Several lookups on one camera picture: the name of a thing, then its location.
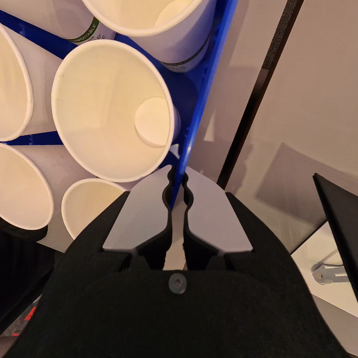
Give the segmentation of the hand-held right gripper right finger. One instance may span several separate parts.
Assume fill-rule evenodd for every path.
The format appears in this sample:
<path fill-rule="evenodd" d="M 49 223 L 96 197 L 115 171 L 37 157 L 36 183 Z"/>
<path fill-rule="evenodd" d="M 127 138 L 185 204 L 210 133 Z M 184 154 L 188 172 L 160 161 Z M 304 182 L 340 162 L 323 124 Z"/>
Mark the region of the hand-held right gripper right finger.
<path fill-rule="evenodd" d="M 186 233 L 218 254 L 253 250 L 225 191 L 214 181 L 186 167 L 182 186 Z"/>

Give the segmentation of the blue plastic bin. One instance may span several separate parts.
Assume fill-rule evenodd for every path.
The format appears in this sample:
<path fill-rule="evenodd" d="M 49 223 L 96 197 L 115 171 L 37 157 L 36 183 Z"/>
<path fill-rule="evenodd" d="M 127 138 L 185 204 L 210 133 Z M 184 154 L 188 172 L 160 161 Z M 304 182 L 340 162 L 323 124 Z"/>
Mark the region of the blue plastic bin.
<path fill-rule="evenodd" d="M 114 37 L 114 40 L 125 43 L 140 51 L 155 65 L 168 86 L 173 104 L 179 110 L 181 129 L 177 139 L 173 143 L 178 144 L 178 154 L 168 154 L 159 166 L 161 168 L 170 164 L 176 169 L 175 184 L 172 189 L 173 199 L 170 204 L 171 208 L 174 206 L 189 161 L 237 3 L 238 1 L 217 1 L 209 37 L 208 51 L 199 65 L 186 73 L 176 74 L 168 70 L 127 36 L 116 33 Z M 1 24 L 61 59 L 64 59 L 75 48 L 75 45 L 70 44 L 68 40 L 50 34 L 49 31 L 45 30 L 44 25 L 35 25 L 30 20 L 26 20 L 25 16 L 29 14 L 30 10 L 25 10 L 24 15 L 13 16 L 9 10 L 5 10 L 2 7 L 0 15 Z"/>

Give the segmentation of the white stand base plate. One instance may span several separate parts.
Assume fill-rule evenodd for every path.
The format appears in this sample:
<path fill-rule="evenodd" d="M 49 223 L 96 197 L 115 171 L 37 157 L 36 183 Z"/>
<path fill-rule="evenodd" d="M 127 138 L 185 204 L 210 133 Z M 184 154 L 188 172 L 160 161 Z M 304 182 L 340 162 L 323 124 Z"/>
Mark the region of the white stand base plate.
<path fill-rule="evenodd" d="M 316 230 L 291 256 L 311 294 L 358 316 L 357 299 L 328 222 Z"/>

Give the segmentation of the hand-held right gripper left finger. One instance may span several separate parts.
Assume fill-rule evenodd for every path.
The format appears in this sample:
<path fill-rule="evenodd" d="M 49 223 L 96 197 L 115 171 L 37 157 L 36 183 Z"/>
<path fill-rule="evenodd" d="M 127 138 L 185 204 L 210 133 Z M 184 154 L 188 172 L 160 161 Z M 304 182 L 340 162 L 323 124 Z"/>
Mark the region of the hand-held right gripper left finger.
<path fill-rule="evenodd" d="M 138 182 L 119 212 L 102 248 L 135 253 L 142 244 L 171 227 L 175 168 L 166 165 Z"/>

